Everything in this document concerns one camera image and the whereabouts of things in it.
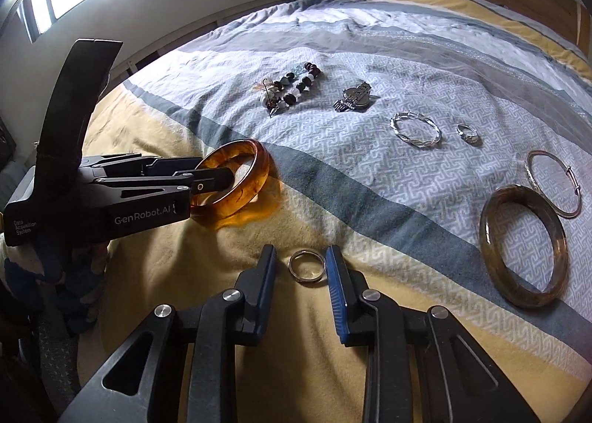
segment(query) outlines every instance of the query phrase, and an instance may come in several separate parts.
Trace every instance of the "amber bangle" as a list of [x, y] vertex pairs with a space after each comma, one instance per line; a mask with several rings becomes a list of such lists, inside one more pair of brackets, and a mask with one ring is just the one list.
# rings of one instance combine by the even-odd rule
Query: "amber bangle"
[[269, 153], [254, 139], [239, 139], [220, 146], [209, 153], [196, 169], [217, 168], [242, 154], [254, 156], [244, 178], [229, 193], [212, 203], [200, 204], [201, 195], [195, 195], [191, 201], [191, 216], [223, 219], [236, 213], [261, 191], [269, 175]]
[[[535, 293], [512, 276], [501, 257], [495, 239], [493, 224], [495, 214], [504, 203], [517, 203], [530, 209], [545, 225], [553, 243], [553, 274], [551, 281], [542, 293]], [[540, 308], [559, 296], [568, 271], [568, 251], [565, 231], [557, 214], [536, 191], [512, 185], [496, 190], [483, 207], [479, 225], [479, 243], [485, 266], [493, 284], [501, 295], [519, 308]]]

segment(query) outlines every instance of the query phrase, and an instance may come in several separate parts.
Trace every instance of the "silver bangle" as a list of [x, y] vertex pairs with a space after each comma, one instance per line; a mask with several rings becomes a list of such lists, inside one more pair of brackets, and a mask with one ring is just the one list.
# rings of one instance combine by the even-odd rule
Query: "silver bangle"
[[[429, 141], [420, 141], [419, 139], [411, 139], [409, 136], [406, 136], [405, 134], [401, 133], [401, 131], [399, 130], [399, 128], [397, 126], [397, 121], [401, 121], [402, 119], [418, 119], [420, 121], [423, 121], [424, 123], [427, 123], [436, 131], [436, 136]], [[421, 113], [414, 113], [411, 111], [397, 113], [391, 118], [391, 127], [392, 127], [393, 131], [395, 132], [395, 134], [399, 137], [399, 139], [405, 141], [406, 143], [417, 146], [418, 148], [431, 148], [432, 146], [435, 146], [436, 144], [438, 144], [440, 142], [440, 140], [442, 139], [442, 131], [440, 131], [440, 128], [438, 128], [437, 124], [434, 123], [434, 121], [432, 121], [430, 118], [428, 118], [427, 116], [424, 116]]]
[[[319, 262], [321, 263], [321, 265], [323, 265], [323, 271], [321, 271], [321, 274], [319, 274], [318, 276], [312, 277], [312, 278], [303, 278], [301, 276], [299, 276], [298, 274], [296, 274], [296, 272], [294, 271], [294, 261], [301, 257], [304, 254], [308, 254], [310, 256], [314, 256], [316, 259], [319, 260]], [[327, 263], [325, 262], [325, 258], [322, 254], [320, 254], [318, 251], [315, 250], [300, 250], [300, 251], [296, 251], [296, 253], [294, 253], [291, 257], [290, 260], [288, 262], [288, 269], [290, 271], [290, 274], [294, 277], [294, 279], [296, 281], [298, 281], [298, 283], [317, 283], [318, 281], [321, 281], [321, 279], [323, 278], [323, 276], [325, 275], [325, 273], [327, 272]]]
[[457, 133], [463, 141], [471, 145], [479, 142], [479, 133], [475, 128], [470, 127], [468, 124], [459, 124], [457, 126]]
[[[559, 165], [561, 166], [561, 169], [563, 169], [564, 173], [567, 174], [571, 183], [574, 185], [573, 186], [573, 191], [574, 191], [573, 193], [578, 197], [578, 207], [576, 208], [575, 211], [572, 211], [571, 213], [568, 213], [567, 211], [563, 211], [562, 209], [559, 209], [548, 197], [545, 196], [541, 187], [538, 185], [537, 181], [535, 180], [535, 176], [532, 174], [532, 167], [531, 166], [532, 166], [532, 160], [535, 156], [548, 156], [552, 160], [557, 161], [557, 163], [559, 163]], [[571, 170], [571, 166], [566, 166], [563, 163], [563, 161], [561, 161], [557, 156], [555, 156], [554, 154], [551, 154], [550, 152], [537, 150], [537, 151], [531, 151], [528, 153], [528, 156], [526, 157], [525, 167], [526, 167], [526, 175], [528, 176], [528, 181], [531, 184], [532, 189], [534, 189], [537, 193], [539, 193], [544, 198], [544, 200], [550, 204], [550, 206], [553, 208], [553, 210], [559, 216], [564, 217], [566, 219], [571, 219], [572, 217], [576, 217], [582, 211], [581, 188], [578, 184], [577, 179], [575, 178], [574, 172]]]

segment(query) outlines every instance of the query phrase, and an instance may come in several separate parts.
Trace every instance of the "beaded bracelet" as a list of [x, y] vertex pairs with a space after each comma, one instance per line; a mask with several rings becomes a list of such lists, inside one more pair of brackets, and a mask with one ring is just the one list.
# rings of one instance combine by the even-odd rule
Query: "beaded bracelet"
[[279, 93], [286, 89], [286, 86], [292, 84], [296, 79], [294, 72], [288, 72], [285, 76], [281, 77], [279, 81], [272, 81], [270, 78], [264, 78], [260, 83], [256, 84], [253, 89], [261, 92], [260, 100], [267, 108], [269, 117], [276, 114], [279, 111], [279, 102], [283, 102], [287, 106], [293, 106], [298, 102], [298, 97], [313, 84], [316, 77], [321, 74], [321, 70], [311, 62], [304, 63], [304, 70], [308, 71], [296, 84], [294, 88], [288, 90], [288, 92], [282, 97]]
[[295, 87], [290, 89], [288, 93], [283, 96], [283, 102], [285, 102], [288, 106], [294, 106], [298, 102], [298, 97], [304, 93], [304, 90], [307, 87], [310, 87], [313, 84], [315, 78], [318, 78], [321, 74], [321, 70], [311, 62], [304, 63], [304, 69], [308, 71], [308, 73], [300, 79], [300, 82], [296, 84]]

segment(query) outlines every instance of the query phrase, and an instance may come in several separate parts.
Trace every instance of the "bangle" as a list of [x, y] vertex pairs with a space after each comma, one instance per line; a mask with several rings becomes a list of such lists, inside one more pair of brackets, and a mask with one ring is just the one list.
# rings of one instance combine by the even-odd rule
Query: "bangle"
[[[402, 119], [418, 119], [418, 120], [430, 125], [431, 128], [436, 132], [436, 135], [433, 137], [433, 139], [431, 139], [429, 141], [420, 141], [419, 139], [412, 139], [409, 136], [403, 134], [399, 130], [399, 127], [397, 126], [397, 122], [401, 121]], [[411, 111], [396, 113], [391, 118], [391, 127], [392, 127], [393, 131], [395, 132], [395, 134], [399, 137], [399, 139], [405, 141], [406, 143], [417, 146], [418, 148], [431, 148], [432, 146], [435, 146], [436, 144], [438, 144], [440, 142], [440, 140], [442, 139], [442, 131], [440, 131], [440, 128], [438, 128], [437, 124], [434, 123], [434, 121], [432, 121], [430, 118], [428, 118], [427, 116], [424, 116], [421, 113], [414, 113]]]
[[[553, 201], [551, 201], [542, 191], [541, 187], [538, 185], [537, 180], [535, 180], [535, 176], [532, 174], [532, 160], [534, 159], [535, 156], [548, 156], [549, 158], [551, 158], [552, 160], [557, 161], [557, 163], [561, 166], [561, 169], [563, 169], [563, 172], [569, 177], [569, 180], [571, 181], [571, 184], [573, 184], [573, 191], [575, 193], [575, 195], [578, 197], [578, 207], [575, 208], [575, 211], [572, 211], [571, 213], [568, 213], [567, 211], [563, 211], [562, 209], [558, 208]], [[528, 156], [526, 157], [526, 163], [525, 163], [525, 167], [526, 167], [526, 175], [528, 176], [528, 181], [531, 184], [532, 189], [534, 189], [537, 193], [539, 193], [545, 201], [547, 201], [551, 207], [555, 210], [555, 212], [557, 214], [559, 214], [559, 216], [561, 217], [565, 217], [567, 219], [572, 218], [572, 217], [576, 217], [581, 211], [582, 211], [582, 193], [581, 193], [581, 188], [578, 184], [577, 179], [575, 178], [574, 172], [571, 170], [571, 166], [566, 166], [563, 161], [561, 161], [557, 156], [555, 156], [554, 154], [551, 154], [550, 152], [547, 151], [531, 151], [528, 153]]]
[[[503, 203], [517, 203], [530, 209], [545, 225], [553, 244], [553, 274], [541, 293], [535, 293], [511, 275], [499, 252], [493, 233], [493, 222]], [[540, 308], [559, 296], [568, 271], [568, 251], [565, 231], [557, 214], [544, 198], [526, 186], [512, 185], [496, 190], [485, 203], [479, 224], [479, 244], [489, 276], [501, 296], [519, 308]]]
[[261, 191], [269, 175], [269, 153], [254, 139], [239, 139], [220, 146], [210, 152], [195, 169], [217, 168], [241, 154], [254, 156], [253, 164], [244, 178], [229, 193], [212, 203], [200, 204], [202, 195], [194, 195], [191, 200], [192, 217], [223, 219], [236, 213]]

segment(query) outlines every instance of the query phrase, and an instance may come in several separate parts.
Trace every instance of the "twisted silver bangle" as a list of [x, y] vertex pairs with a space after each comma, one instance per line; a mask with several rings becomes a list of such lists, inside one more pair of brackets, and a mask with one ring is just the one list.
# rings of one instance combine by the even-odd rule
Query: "twisted silver bangle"
[[[405, 134], [401, 133], [401, 131], [399, 130], [397, 126], [397, 121], [401, 121], [402, 119], [418, 119], [420, 121], [423, 121], [424, 123], [427, 123], [436, 131], [436, 136], [433, 139], [430, 139], [429, 141], [412, 139], [409, 136], [406, 136]], [[397, 113], [391, 118], [391, 127], [395, 134], [399, 137], [399, 139], [405, 141], [406, 143], [417, 146], [418, 148], [431, 148], [432, 146], [438, 144], [442, 139], [442, 131], [440, 131], [440, 128], [438, 128], [437, 124], [421, 113], [414, 113], [411, 111]]]

